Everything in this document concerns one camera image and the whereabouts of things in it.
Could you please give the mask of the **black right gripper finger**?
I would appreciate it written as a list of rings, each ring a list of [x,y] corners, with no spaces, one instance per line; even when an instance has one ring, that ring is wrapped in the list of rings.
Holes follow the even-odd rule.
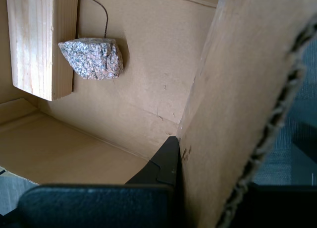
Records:
[[[316,186],[251,184],[231,228],[315,228]]]
[[[175,228],[179,142],[170,136],[147,164],[123,185],[42,185],[20,198],[28,228]]]

